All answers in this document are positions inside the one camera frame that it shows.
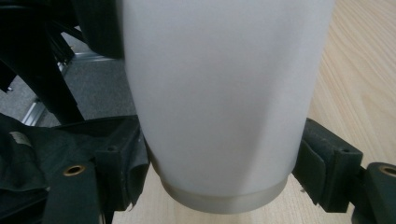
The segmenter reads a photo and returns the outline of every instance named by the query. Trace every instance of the wood grain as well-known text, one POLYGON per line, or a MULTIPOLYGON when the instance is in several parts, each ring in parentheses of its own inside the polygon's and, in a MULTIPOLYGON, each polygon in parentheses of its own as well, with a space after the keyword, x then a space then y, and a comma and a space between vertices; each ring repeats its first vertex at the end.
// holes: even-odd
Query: wood grain
MULTIPOLYGON (((364 166, 396 164, 396 1, 336 2, 309 117, 360 149, 364 166)), ((301 189, 291 175, 263 208, 211 215, 175 202, 150 170, 137 206, 117 213, 114 223, 350 223, 352 206, 347 214, 326 214, 301 189)))

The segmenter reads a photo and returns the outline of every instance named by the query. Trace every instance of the gray carpet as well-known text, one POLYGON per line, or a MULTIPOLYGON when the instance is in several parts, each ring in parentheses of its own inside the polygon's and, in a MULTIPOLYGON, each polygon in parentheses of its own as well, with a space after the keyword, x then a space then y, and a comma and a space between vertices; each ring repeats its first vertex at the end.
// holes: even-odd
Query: gray carpet
MULTIPOLYGON (((65 35, 74 52, 89 51, 76 39, 65 35)), ((122 61, 71 63, 65 81, 73 93, 84 119, 98 119, 135 114, 122 61)), ((0 93, 0 112, 22 120, 35 99, 34 93, 20 78, 11 84, 13 91, 0 93)), ((58 120, 46 111, 36 126, 52 127, 58 120)))

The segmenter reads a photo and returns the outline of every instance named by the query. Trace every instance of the light wood surface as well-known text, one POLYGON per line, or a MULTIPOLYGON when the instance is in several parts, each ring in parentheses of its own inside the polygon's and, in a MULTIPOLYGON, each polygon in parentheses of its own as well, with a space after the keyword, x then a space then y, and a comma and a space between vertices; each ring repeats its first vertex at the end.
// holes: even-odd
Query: light wood surface
MULTIPOLYGON (((309 117, 373 161, 396 164, 396 1, 338 0, 309 117)), ((211 215, 171 199, 151 169, 137 206, 114 223, 350 223, 347 214, 314 206, 291 175, 272 203, 239 215, 211 215)))

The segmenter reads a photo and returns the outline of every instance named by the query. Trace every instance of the metal rim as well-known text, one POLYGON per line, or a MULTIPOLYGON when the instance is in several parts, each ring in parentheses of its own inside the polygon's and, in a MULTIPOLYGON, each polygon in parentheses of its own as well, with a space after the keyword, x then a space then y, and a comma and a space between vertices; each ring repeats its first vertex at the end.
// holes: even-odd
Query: metal rim
POLYGON ((386 175, 396 177, 396 169, 392 166, 382 165, 379 167, 379 170, 386 175))
POLYGON ((69 166, 64 170, 65 176, 79 175, 84 172, 85 166, 83 165, 73 165, 69 166))

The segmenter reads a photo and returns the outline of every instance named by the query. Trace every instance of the white tumbler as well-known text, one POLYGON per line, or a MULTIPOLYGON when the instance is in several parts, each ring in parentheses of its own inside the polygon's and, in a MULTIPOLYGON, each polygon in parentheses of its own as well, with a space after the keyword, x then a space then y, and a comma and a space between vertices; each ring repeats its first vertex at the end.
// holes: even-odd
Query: white tumbler
POLYGON ((125 64, 153 165, 186 206, 240 213, 285 187, 333 0, 123 0, 125 64))

